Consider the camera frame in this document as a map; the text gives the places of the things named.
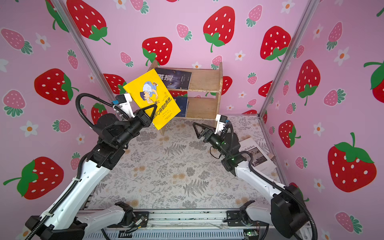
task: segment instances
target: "white flower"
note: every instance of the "white flower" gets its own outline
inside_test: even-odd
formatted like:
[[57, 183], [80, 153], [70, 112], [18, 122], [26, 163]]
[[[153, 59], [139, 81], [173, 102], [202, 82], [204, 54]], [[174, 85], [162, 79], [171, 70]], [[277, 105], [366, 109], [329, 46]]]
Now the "white flower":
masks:
[[243, 50], [240, 50], [240, 52], [235, 53], [235, 56], [236, 56], [235, 61], [236, 61], [236, 60], [240, 60], [240, 61], [242, 61], [242, 60], [243, 60], [243, 57], [245, 56], [245, 54], [243, 53]]
[[336, 0], [336, 1], [335, 1], [335, 5], [336, 5], [336, 4], [339, 4], [339, 6], [341, 6], [342, 3], [343, 3], [343, 1], [344, 1], [344, 0]]
[[39, 125], [35, 124], [32, 125], [31, 121], [27, 121], [26, 126], [21, 126], [20, 129], [25, 131], [25, 137], [28, 137], [29, 135], [37, 135], [36, 129], [39, 127]]
[[22, 232], [19, 235], [17, 235], [15, 239], [16, 240], [25, 240], [30, 232], [31, 231], [26, 226], [24, 226], [22, 229]]
[[319, 26], [317, 26], [317, 28], [313, 30], [313, 39], [320, 37], [320, 33], [323, 30], [323, 28], [324, 27], [319, 24]]
[[40, 36], [38, 33], [36, 33], [36, 43], [41, 45], [44, 50], [47, 50], [47, 47], [50, 47], [51, 45], [47, 42], [46, 36]]
[[246, 93], [244, 93], [244, 91], [242, 91], [241, 93], [239, 93], [239, 98], [244, 98], [246, 95]]
[[317, 188], [319, 190], [319, 192], [321, 192], [322, 189], [325, 189], [324, 185], [321, 184], [321, 179], [314, 178], [313, 180], [314, 180], [313, 187]]
[[89, 81], [90, 81], [91, 83], [94, 83], [94, 82], [95, 82], [95, 77], [93, 76], [92, 73], [89, 74], [88, 77], [89, 77]]
[[325, 130], [324, 128], [321, 127], [321, 122], [318, 123], [317, 125], [314, 124], [313, 127], [314, 127], [313, 134], [317, 133], [317, 135], [319, 136], [321, 136], [321, 133]]
[[288, 159], [284, 161], [284, 166], [288, 169], [289, 168], [289, 163], [288, 163]]
[[115, 3], [116, 3], [116, 8], [117, 9], [124, 9], [126, 10], [125, 8], [125, 3], [127, 2], [127, 0], [113, 0]]
[[283, 8], [281, 9], [280, 13], [286, 12], [288, 14], [291, 7], [293, 7], [295, 3], [293, 3], [292, 0], [288, 0], [286, 2], [283, 2], [282, 5]]
[[81, 135], [81, 133], [79, 133], [79, 136], [76, 138], [77, 144], [80, 145], [80, 144], [84, 143], [84, 138], [85, 138], [85, 136], [83, 136], [83, 135]]
[[324, 239], [324, 240], [332, 240], [330, 237], [329, 237], [329, 232], [326, 232], [324, 231], [323, 229], [321, 230], [322, 232], [322, 235], [321, 235], [321, 238]]
[[339, 66], [341, 66], [343, 64], [343, 61], [344, 60], [347, 60], [349, 59], [349, 55], [347, 54], [348, 53], [348, 50], [349, 50], [349, 47], [347, 47], [346, 49], [341, 50], [339, 49], [339, 51], [337, 52], [337, 57], [335, 58], [335, 60], [333, 60], [334, 62], [338, 62], [339, 63]]
[[193, 68], [201, 68], [201, 64], [199, 64], [198, 62], [196, 62], [195, 64], [192, 64], [192, 67], [193, 67]]
[[8, 61], [5, 59], [0, 59], [0, 71], [7, 72], [7, 69], [5, 68], [5, 65], [8, 64]]

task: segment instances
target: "strawberry wallpaper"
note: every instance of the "strawberry wallpaper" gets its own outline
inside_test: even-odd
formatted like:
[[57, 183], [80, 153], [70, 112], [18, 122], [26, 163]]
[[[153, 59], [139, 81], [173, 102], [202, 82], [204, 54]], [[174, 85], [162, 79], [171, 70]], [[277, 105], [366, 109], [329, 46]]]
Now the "strawberry wallpaper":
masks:
[[[26, 220], [56, 200], [96, 143], [76, 96], [107, 98], [50, 1], [6, 1], [1, 11], [2, 239], [25, 239]], [[88, 116], [109, 110], [81, 103]]]
[[[67, 0], [66, 5], [101, 71], [122, 79], [106, 78], [115, 94], [155, 59], [165, 68], [217, 69], [223, 62], [220, 113], [241, 114], [260, 111], [307, 2]], [[215, 96], [188, 92], [188, 97]]]
[[384, 5], [360, 3], [319, 3], [263, 118], [325, 240], [381, 235]]

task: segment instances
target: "cartoon boy illustration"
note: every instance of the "cartoon boy illustration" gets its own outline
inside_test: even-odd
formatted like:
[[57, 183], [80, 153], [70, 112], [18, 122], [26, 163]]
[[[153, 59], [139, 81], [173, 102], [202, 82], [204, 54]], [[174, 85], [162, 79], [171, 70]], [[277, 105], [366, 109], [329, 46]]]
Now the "cartoon boy illustration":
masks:
[[142, 98], [144, 101], [147, 101], [147, 103], [149, 103], [149, 104], [154, 103], [154, 101], [152, 101], [152, 99], [151, 99], [151, 97], [153, 96], [153, 94], [156, 95], [156, 99], [159, 98], [159, 95], [157, 94], [157, 91], [156, 91], [157, 86], [158, 86], [158, 84], [155, 83], [155, 82], [153, 82], [153, 83], [151, 83], [151, 82], [149, 82], [149, 81], [148, 81], [148, 82], [145, 82], [145, 83], [144, 83], [144, 86], [143, 86], [143, 91], [140, 92], [140, 96], [141, 96], [141, 98]]

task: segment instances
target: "white book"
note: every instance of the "white book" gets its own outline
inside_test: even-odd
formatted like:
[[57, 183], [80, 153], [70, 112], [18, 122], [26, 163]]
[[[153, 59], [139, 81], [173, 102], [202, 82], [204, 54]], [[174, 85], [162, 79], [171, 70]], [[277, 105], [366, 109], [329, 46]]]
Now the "white book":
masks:
[[[239, 152], [248, 151], [253, 155], [252, 166], [264, 174], [272, 172], [276, 165], [268, 157], [267, 154], [257, 145], [257, 143], [250, 137], [240, 142]], [[247, 161], [251, 160], [250, 156], [242, 154]]]

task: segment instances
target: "yellow book cover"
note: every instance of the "yellow book cover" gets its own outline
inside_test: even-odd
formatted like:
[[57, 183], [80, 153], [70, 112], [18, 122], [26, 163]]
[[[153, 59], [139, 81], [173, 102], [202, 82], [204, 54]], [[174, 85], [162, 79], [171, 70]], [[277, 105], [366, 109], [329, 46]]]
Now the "yellow book cover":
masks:
[[[159, 78], [155, 69], [126, 84], [124, 89], [140, 108], [154, 103], [157, 105], [153, 124], [158, 130], [180, 112], [179, 106], [172, 98], [163, 81]], [[146, 113], [150, 116], [152, 111], [153, 108], [150, 108], [146, 110]]]

